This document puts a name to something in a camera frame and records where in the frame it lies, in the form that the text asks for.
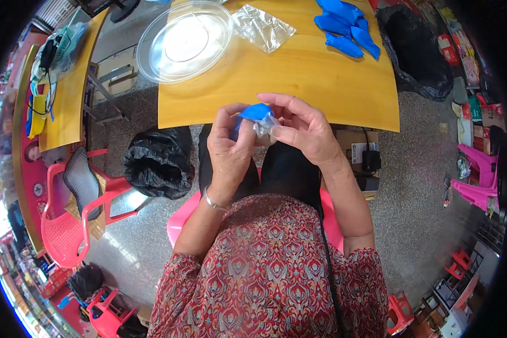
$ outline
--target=wrist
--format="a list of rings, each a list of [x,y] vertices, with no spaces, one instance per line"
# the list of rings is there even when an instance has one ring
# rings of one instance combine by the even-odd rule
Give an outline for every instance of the wrist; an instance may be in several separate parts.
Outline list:
[[[230,206],[234,193],[235,192],[230,192],[228,189],[219,187],[217,184],[210,184],[206,189],[206,194],[209,196],[210,201],[222,208]]]
[[[338,172],[348,172],[351,166],[342,152],[339,152],[335,157],[319,164],[319,169],[323,176],[327,177]]]

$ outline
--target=woman's right hand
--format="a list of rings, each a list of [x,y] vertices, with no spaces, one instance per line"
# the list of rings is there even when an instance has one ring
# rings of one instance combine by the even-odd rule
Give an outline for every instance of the woman's right hand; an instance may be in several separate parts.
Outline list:
[[[257,98],[271,106],[282,124],[271,129],[275,139],[300,149],[322,170],[338,167],[345,160],[322,111],[291,95],[262,93]]]

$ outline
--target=silver bracelet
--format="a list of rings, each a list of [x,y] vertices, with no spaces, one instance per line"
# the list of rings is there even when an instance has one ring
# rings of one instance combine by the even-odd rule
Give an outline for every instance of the silver bracelet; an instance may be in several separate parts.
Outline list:
[[[205,189],[203,190],[203,195],[205,196],[205,199],[206,199],[206,202],[213,208],[213,209],[216,209],[216,210],[221,210],[223,212],[226,212],[229,210],[229,208],[224,208],[223,206],[219,206],[217,205],[216,203],[214,203],[213,201],[210,200],[209,198],[209,195],[206,194],[206,186],[205,186]]]

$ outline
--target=hand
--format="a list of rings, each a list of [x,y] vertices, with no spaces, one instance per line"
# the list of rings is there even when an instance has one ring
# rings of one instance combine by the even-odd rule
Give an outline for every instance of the hand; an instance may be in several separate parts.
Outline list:
[[[291,95],[263,93],[257,94],[257,98],[272,107],[282,125],[272,128],[275,139],[300,149],[322,171],[345,160],[322,111]]]
[[[218,109],[206,140],[212,162],[212,183],[207,195],[219,206],[229,205],[250,165],[256,140],[253,123],[243,119],[237,141],[229,138],[235,129],[235,113],[242,112],[248,106],[245,103],[231,103]]]

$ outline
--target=black pants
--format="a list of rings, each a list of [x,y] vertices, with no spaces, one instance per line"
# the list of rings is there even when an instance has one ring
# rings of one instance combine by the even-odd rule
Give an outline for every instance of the black pants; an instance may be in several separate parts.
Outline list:
[[[205,124],[199,135],[199,189],[201,192],[212,181],[212,163],[206,147],[206,138],[209,136],[211,127],[211,124]],[[259,181],[254,159],[250,159],[250,167],[233,195],[232,202],[255,194],[282,194],[312,206],[323,219],[320,187],[319,167],[307,160],[297,148],[276,142],[269,147],[265,155],[261,181]]]

